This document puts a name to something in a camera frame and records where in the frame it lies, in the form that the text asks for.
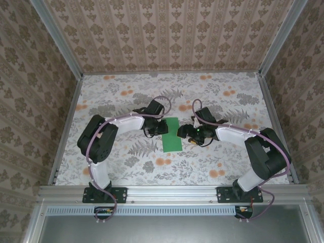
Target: metal bar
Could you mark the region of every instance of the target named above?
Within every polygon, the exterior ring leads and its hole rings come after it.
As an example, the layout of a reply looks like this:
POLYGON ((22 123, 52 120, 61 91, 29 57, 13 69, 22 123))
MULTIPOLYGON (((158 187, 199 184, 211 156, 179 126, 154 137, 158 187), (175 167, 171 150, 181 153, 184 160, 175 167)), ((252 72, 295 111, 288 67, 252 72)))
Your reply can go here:
POLYGON ((44 23, 47 31, 52 36, 56 46, 59 48, 61 54, 63 55, 66 63, 69 65, 71 71, 73 72, 77 81, 81 80, 82 69, 80 68, 77 60, 74 57, 73 51, 69 48, 66 43, 63 34, 57 27, 54 19, 51 16, 50 11, 45 5, 43 0, 31 0, 32 5, 36 9, 38 15, 40 16, 42 22, 44 23))
POLYGON ((54 183, 55 175, 58 172, 58 169, 60 168, 62 158, 63 158, 63 154, 64 154, 64 150, 65 150, 66 141, 67 141, 67 138, 69 137, 69 131, 70 131, 71 124, 72 124, 72 121, 73 121, 73 116, 74 116, 76 104, 77 104, 77 101, 79 99, 79 95, 80 95, 80 92, 81 92, 82 83, 83 83, 82 79, 77 81, 75 91, 74 91, 74 95, 73 95, 73 98, 72 98, 72 101, 71 101, 69 113, 68 113, 66 121, 65 121, 65 125, 64 125, 62 137, 61 137, 61 140, 60 140, 60 144, 59 144, 59 147, 58 147, 56 155, 55 155, 55 159, 54 159, 51 175, 50 175, 50 178, 49 178, 49 181, 48 181, 48 185, 52 185, 54 183))
MULTIPOLYGON (((94 216, 96 206, 48 206, 46 216, 94 216)), ((235 215, 235 206, 129 206, 117 208, 116 216, 212 216, 235 215)))
POLYGON ((164 73, 218 73, 218 72, 258 72, 256 69, 234 70, 169 70, 169 71, 134 71, 134 72, 85 72, 84 75, 118 75, 118 74, 164 74, 164 73))
POLYGON ((24 243, 38 243, 45 221, 46 210, 46 205, 35 206, 23 241, 24 243))
MULTIPOLYGON (((284 133, 282 132, 277 113, 276 113, 275 108, 274 108, 274 104, 273 104, 273 101, 272 101, 272 98, 271 98, 271 94, 270 94, 270 91, 269 91, 269 88, 268 88, 268 84, 267 84, 264 76, 259 75, 258 80, 259 80, 260 88, 261 88, 262 95, 263 95, 263 98, 264 98, 264 102, 265 102, 265 105, 266 105, 268 113, 269 113, 272 128, 277 133, 277 135, 280 138, 282 144, 284 145, 284 147, 288 151, 288 146, 287 146, 287 143, 286 143, 286 140, 285 140, 284 133)), ((295 170, 295 167, 294 167, 293 163, 291 163, 291 165, 290 165, 290 172, 291 172, 291 176, 293 178, 293 182, 295 184, 298 184, 299 180, 298 180, 296 170, 295 170)))
MULTIPOLYGON (((86 186, 42 186, 39 190, 37 204, 47 205, 97 205, 107 206, 111 204, 84 204, 82 197, 86 186)), ((220 205, 217 202, 216 187, 214 186, 127 186, 128 205, 220 205)), ((306 185, 264 185, 264 189, 275 194, 277 205, 300 204, 304 200, 311 200, 306 185)), ((263 194, 267 205, 271 196, 263 194)), ((229 205, 246 205, 227 203, 229 205)))
POLYGON ((259 72, 261 75, 266 75, 268 70, 270 69, 271 64, 275 60, 278 55, 281 47, 286 41, 290 31, 294 27, 299 15, 303 11, 307 0, 297 0, 294 1, 291 8, 289 9, 285 20, 283 21, 277 35, 275 36, 268 53, 266 54, 263 62, 260 66, 259 72))
POLYGON ((310 242, 324 242, 323 231, 320 226, 314 206, 305 201, 302 204, 300 204, 300 210, 303 216, 303 220, 306 226, 310 242))

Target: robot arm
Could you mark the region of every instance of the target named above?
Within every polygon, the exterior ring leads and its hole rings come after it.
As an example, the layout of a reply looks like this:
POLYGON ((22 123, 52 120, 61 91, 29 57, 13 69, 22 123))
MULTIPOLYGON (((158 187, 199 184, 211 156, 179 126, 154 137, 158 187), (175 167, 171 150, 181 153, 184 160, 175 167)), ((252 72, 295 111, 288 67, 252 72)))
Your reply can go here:
MULTIPOLYGON (((202 108, 196 114, 199 118, 222 124, 226 120, 216 121, 208 108, 202 108)), ((252 168, 233 183, 233 192, 238 200, 248 196, 248 192, 287 166, 282 154, 271 144, 250 132, 240 131, 231 127, 218 127, 202 123, 193 117, 194 125, 184 125, 178 130, 178 136, 190 137, 189 142, 199 146, 204 144, 205 138, 226 141, 247 149, 252 168)), ((291 163, 289 153, 281 143, 273 129, 266 128, 259 133, 277 144, 291 163)))
MULTIPOLYGON (((148 130, 150 136, 168 133, 168 126, 165 120, 158 121, 157 118, 136 116, 136 114, 159 115, 164 107, 155 100, 152 100, 148 107, 134 110, 128 115, 109 122, 95 138, 89 152, 89 158, 92 160, 90 167, 93 179, 100 188, 111 186, 107 173, 107 163, 103 162, 110 154, 117 135, 129 132, 131 130, 148 130)), ((91 118, 87 127, 77 141, 77 146, 85 156, 91 138, 95 131, 109 118, 95 115, 91 118)))

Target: cable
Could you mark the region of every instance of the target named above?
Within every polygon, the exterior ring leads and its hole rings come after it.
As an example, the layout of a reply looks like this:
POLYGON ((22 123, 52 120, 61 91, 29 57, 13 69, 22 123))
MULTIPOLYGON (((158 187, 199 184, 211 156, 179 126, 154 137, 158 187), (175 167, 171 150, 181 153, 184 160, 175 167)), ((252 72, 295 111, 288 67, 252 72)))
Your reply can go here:
POLYGON ((254 220, 254 219, 259 218, 261 215, 263 215, 265 212, 268 211, 268 209, 272 206, 272 204, 273 204, 273 202, 274 202, 274 194, 273 194, 272 192, 267 191, 267 190, 264 190, 264 189, 261 188, 260 186, 258 186, 258 188, 259 188, 261 191, 263 191, 263 192, 265 192, 265 193, 267 193, 267 194, 270 194, 270 195, 272 196, 272 200, 271 200, 271 202, 267 205, 267 207, 266 207, 266 208, 265 208, 261 213, 259 213, 257 216, 251 217, 251 218, 249 218, 249 219, 246 218, 246 217, 244 217, 242 214, 238 214, 238 213, 236 213, 236 214, 239 215, 241 218, 246 219, 247 222, 249 222, 250 220, 254 220))
MULTIPOLYGON (((159 118, 160 116, 165 116, 166 114, 168 114, 168 113, 170 112, 171 108, 172 108, 171 100, 170 100, 168 97, 166 97, 166 96, 156 96, 155 98, 153 98, 153 100, 155 100, 155 99, 166 99, 166 100, 169 102, 169 109, 168 109, 165 113, 163 113, 163 114, 161 114, 161 115, 149 115, 149 114, 128 113, 128 114, 125 114, 125 115, 121 115, 121 116, 117 116, 117 117, 115 117, 115 118, 108 119, 108 120, 106 120, 103 124, 101 124, 101 125, 99 126, 99 128, 95 131, 95 133, 93 134, 93 136, 92 136, 92 138, 91 138, 91 140, 90 140, 90 142, 89 142, 89 144, 88 144, 88 147, 87 147, 87 150, 86 150, 86 161, 87 161, 87 163, 88 163, 88 170, 89 170, 89 175, 90 175, 91 181, 92 181, 93 185, 94 185, 98 190, 100 190, 100 191, 104 192, 105 194, 107 194, 108 196, 110 196, 110 197, 113 199, 113 202, 114 202, 114 208, 113 208, 113 211, 112 211, 111 215, 110 215, 108 218, 105 219, 105 221, 111 219, 111 217, 112 217, 112 216, 114 215, 114 213, 116 212, 116 210, 117 210, 117 201, 116 201, 116 198, 115 198, 115 197, 114 197, 110 192, 105 191, 104 189, 102 189, 102 188, 97 184, 97 182, 95 181, 95 179, 94 179, 94 177, 93 177, 93 174, 92 174, 92 172, 91 172, 91 165, 92 165, 93 162, 92 162, 92 161, 90 160, 90 158, 89 158, 90 148, 91 148, 93 142, 95 141, 97 135, 100 133, 100 131, 101 131, 101 130, 102 130, 102 129, 103 129, 103 128, 108 124, 108 123, 110 123, 110 122, 112 122, 112 121, 115 121, 115 120, 120 119, 120 118, 126 118, 126 117, 144 117, 144 116, 145 116, 145 117, 154 117, 154 118, 159 118)), ((98 214, 96 213, 95 218, 96 218, 97 221, 99 222, 100 219, 97 217, 97 215, 98 215, 98 214)))
POLYGON ((205 147, 211 145, 211 143, 212 143, 213 141, 214 141, 214 139, 212 138, 211 141, 209 142, 209 144, 206 144, 206 145, 203 145, 203 146, 200 146, 200 147, 201 147, 201 148, 205 148, 205 147))
MULTIPOLYGON (((98 213, 101 211, 101 210, 105 210, 106 208, 98 208, 96 210, 96 213, 95 213, 95 218, 97 219, 97 223, 99 223, 100 219, 98 218, 98 213)), ((106 222, 106 220, 109 220, 108 218, 111 217, 112 214, 110 216, 108 216, 106 219, 102 219, 102 222, 106 222)))
MULTIPOLYGON (((234 128, 234 129, 237 129, 237 130, 240 130, 240 131, 244 131, 244 132, 250 132, 250 133, 252 133, 252 134, 254 134, 254 135, 257 135, 257 136, 259 136, 260 138, 262 138, 262 139, 264 139, 265 141, 267 141, 268 143, 270 143, 271 145, 273 145, 281 154, 282 154, 282 156, 284 157, 284 159, 285 159, 285 161, 286 161, 286 164, 287 164, 287 167, 286 167, 286 170, 284 171, 284 172, 282 172, 282 173, 280 173, 280 174, 277 174, 277 175, 274 175, 274 176, 272 176, 271 178, 275 178, 275 177, 279 177, 279 176, 283 176, 283 175, 286 175, 287 173, 288 173, 288 171, 289 171, 289 169, 290 169, 290 163, 289 163, 289 159, 288 159, 288 157, 286 156, 286 154, 285 154, 285 152, 275 143, 275 142, 273 142, 271 139, 269 139, 269 138, 267 138, 267 137, 265 137, 265 136, 263 136, 262 134, 260 134, 260 133, 257 133, 257 132, 255 132, 255 131, 253 131, 253 130, 248 130, 248 129, 245 129, 245 128, 240 128, 240 127, 237 127, 237 126, 234 126, 234 125, 228 125, 228 124, 217 124, 217 123, 210 123, 210 122, 208 122, 208 121, 205 121, 205 120, 203 120, 203 119, 201 119, 197 114, 196 114, 196 112, 194 111, 194 104, 195 104, 195 102, 196 101, 198 101, 199 103, 200 103, 200 108, 202 109, 202 107, 203 107, 203 103, 202 103, 202 101, 200 100, 200 99, 195 99, 194 101, 193 101, 193 103, 192 103, 192 112, 193 112, 193 114, 194 114, 194 116, 198 119, 198 120, 200 120, 201 122, 203 122, 203 123, 205 123, 205 124, 208 124, 208 125, 212 125, 212 126, 219 126, 219 127, 226 127, 226 128, 234 128)), ((271 205, 273 204, 273 202, 274 202, 274 194, 273 193, 271 193, 271 192, 269 192, 269 191, 266 191, 266 190, 264 190, 264 189, 262 189, 261 188, 261 186, 264 184, 264 183, 266 183, 268 180, 266 180, 266 181, 264 181, 264 182, 262 182, 262 183, 260 183, 259 185, 258 185, 258 188, 261 190, 261 191, 263 191, 263 192, 265 192, 265 193, 268 193, 268 194, 270 194, 270 195, 272 195, 272 200, 271 200, 271 202, 269 203, 269 205, 260 213, 260 214, 258 214, 257 216, 254 216, 254 217, 252 217, 252 218, 250 218, 249 220, 253 220, 253 219, 257 219, 257 218, 259 218, 261 215, 263 215, 270 207, 271 207, 271 205)))
POLYGON ((161 118, 163 118, 163 114, 164 114, 164 107, 162 108, 163 109, 163 113, 162 113, 162 115, 161 115, 161 117, 158 117, 158 118, 156 118, 156 119, 161 119, 161 118))
POLYGON ((151 137, 149 137, 149 136, 147 135, 146 131, 145 131, 145 128, 143 128, 143 133, 144 133, 144 136, 147 137, 147 138, 152 138, 152 137, 154 137, 154 135, 152 135, 151 137))

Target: table surface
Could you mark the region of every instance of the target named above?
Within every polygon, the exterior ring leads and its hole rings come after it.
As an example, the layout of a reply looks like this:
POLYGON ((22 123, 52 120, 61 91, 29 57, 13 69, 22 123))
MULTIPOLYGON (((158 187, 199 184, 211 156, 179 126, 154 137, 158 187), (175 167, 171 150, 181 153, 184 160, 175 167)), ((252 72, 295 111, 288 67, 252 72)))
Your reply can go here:
MULTIPOLYGON (((255 73, 166 73, 89 75, 83 86, 69 131, 56 185, 87 185, 85 157, 76 145, 91 117, 114 117, 165 95, 172 101, 167 117, 191 124, 191 104, 200 98, 217 120, 261 130, 271 127, 255 73)), ((166 101, 161 103, 167 108, 166 101)), ((230 185, 251 167, 245 148, 214 141, 201 148, 182 139, 183 151, 164 153, 161 136, 146 138, 142 130, 116 137, 106 159, 114 185, 230 185)), ((270 184, 288 184, 287 176, 270 184)))

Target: green block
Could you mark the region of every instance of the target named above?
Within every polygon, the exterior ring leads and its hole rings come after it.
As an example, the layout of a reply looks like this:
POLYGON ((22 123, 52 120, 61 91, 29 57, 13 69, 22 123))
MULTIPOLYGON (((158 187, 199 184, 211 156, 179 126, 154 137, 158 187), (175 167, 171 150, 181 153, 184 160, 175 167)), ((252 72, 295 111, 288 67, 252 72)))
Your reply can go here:
POLYGON ((177 117, 164 118, 167 121, 169 132, 162 135, 163 152, 182 151, 181 138, 177 136, 179 120, 177 117))

